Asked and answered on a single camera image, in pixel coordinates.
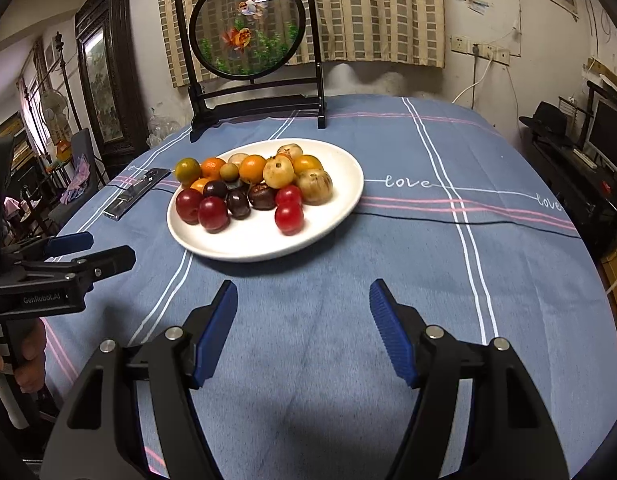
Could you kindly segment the person's left hand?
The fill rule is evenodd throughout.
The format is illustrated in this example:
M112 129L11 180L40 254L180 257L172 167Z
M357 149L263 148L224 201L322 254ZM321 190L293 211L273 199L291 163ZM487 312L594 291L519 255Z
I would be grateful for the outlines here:
M22 342L23 364L14 370L14 378L23 393L36 393L43 388L46 378L46 330L38 318L31 333Z

